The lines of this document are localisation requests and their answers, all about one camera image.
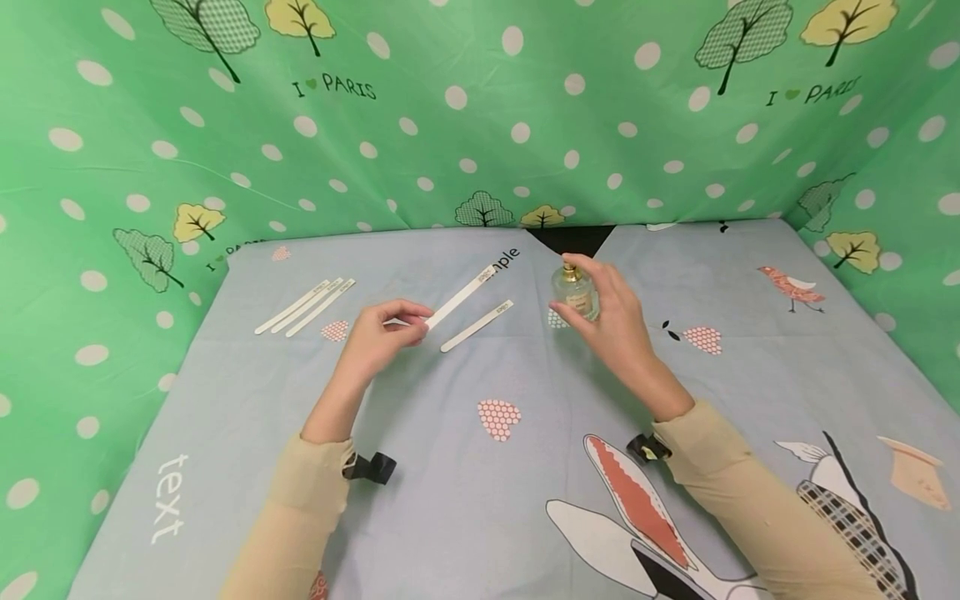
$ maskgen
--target tree print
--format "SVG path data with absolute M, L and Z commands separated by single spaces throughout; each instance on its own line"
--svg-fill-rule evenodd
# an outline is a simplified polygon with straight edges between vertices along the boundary
M 559 225 L 563 221 L 566 221 L 566 217 L 560 214 L 559 210 L 550 204 L 544 204 L 523 215 L 520 224 L 526 228 L 544 229 Z
M 316 38 L 330 39 L 337 35 L 329 17 L 314 0 L 269 0 L 266 11 L 271 29 L 282 36 L 309 38 L 316 57 L 320 56 Z
M 786 41 L 791 18 L 788 0 L 743 0 L 710 29 L 694 59 L 707 69 L 726 67 L 718 96 L 727 91 L 735 62 L 756 60 Z
M 174 239 L 183 243 L 205 235 L 212 242 L 215 238 L 210 230 L 223 223 L 225 218 L 224 213 L 210 210 L 202 204 L 181 204 L 177 206 Z
M 473 192 L 470 199 L 457 206 L 457 223 L 472 228 L 495 228 L 514 221 L 514 213 L 503 207 L 497 198 L 484 191 Z
M 814 46 L 833 46 L 826 65 L 833 66 L 840 46 L 879 36 L 895 16 L 894 0 L 833 0 L 810 17 L 800 39 Z
M 216 53 L 236 83 L 224 54 L 253 48 L 260 30 L 250 21 L 240 0 L 150 0 L 163 26 L 180 41 L 201 52 Z
M 844 263 L 867 275 L 879 266 L 880 246 L 871 231 L 860 233 L 836 232 L 827 236 L 827 244 L 840 260 L 833 265 L 839 269 Z
M 183 287 L 183 282 L 170 273 L 174 267 L 173 244 L 159 235 L 147 235 L 136 229 L 114 229 L 113 239 L 130 257 L 144 283 L 158 294 L 166 292 L 171 281 Z

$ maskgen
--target fabric wall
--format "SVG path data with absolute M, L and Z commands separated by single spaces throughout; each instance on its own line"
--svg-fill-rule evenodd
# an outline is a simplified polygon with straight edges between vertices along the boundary
M 77 0 L 5 16 L 3 600 L 65 595 L 225 257 L 266 239 L 788 213 L 828 254 L 831 234 L 870 231 L 878 268 L 859 255 L 837 274 L 960 406 L 947 0 Z

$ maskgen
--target yellow tree print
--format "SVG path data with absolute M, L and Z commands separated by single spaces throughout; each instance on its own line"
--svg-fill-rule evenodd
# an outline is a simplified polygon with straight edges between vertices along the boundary
M 833 66 L 840 46 L 879 36 L 895 16 L 895 0 L 833 0 L 810 17 L 800 38 L 814 46 L 833 46 L 827 60 L 827 66 Z
M 201 204 L 181 204 L 177 206 L 174 238 L 183 243 L 205 235 L 213 241 L 210 230 L 223 223 L 225 218 L 219 210 L 210 210 Z
M 268 0 L 267 19 L 270 27 L 284 36 L 308 37 L 314 56 L 320 55 L 315 38 L 330 39 L 337 35 L 330 19 L 314 0 Z

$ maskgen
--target checkered print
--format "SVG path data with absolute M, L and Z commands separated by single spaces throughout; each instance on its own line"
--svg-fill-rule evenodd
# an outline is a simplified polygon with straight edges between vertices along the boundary
M 791 18 L 787 0 L 743 0 L 710 29 L 694 58 L 708 69 L 758 59 L 786 41 Z
M 240 0 L 151 0 L 151 4 L 171 34 L 201 52 L 213 52 L 213 40 L 216 50 L 237 54 L 260 36 Z
M 869 516 L 841 496 L 812 481 L 802 481 L 797 487 L 797 494 L 834 531 L 843 536 L 847 546 L 874 578 L 876 586 L 887 600 L 910 600 L 900 565 L 890 546 L 880 538 Z
M 347 338 L 347 329 L 350 327 L 346 321 L 334 321 L 320 330 L 320 334 L 331 342 L 343 342 Z

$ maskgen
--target pink heart print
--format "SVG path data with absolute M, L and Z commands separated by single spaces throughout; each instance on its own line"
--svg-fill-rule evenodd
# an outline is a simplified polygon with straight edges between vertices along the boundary
M 279 248 L 274 250 L 274 255 L 273 255 L 274 262 L 277 262 L 278 260 L 286 260 L 287 258 L 290 258 L 290 251 L 287 250 L 286 246 L 280 246 Z
M 510 439 L 510 426 L 520 422 L 520 410 L 503 400 L 484 400 L 477 404 L 480 422 L 498 442 Z
M 331 342 L 343 342 L 347 338 L 347 328 L 349 323 L 346 321 L 334 321 L 320 330 L 320 334 Z

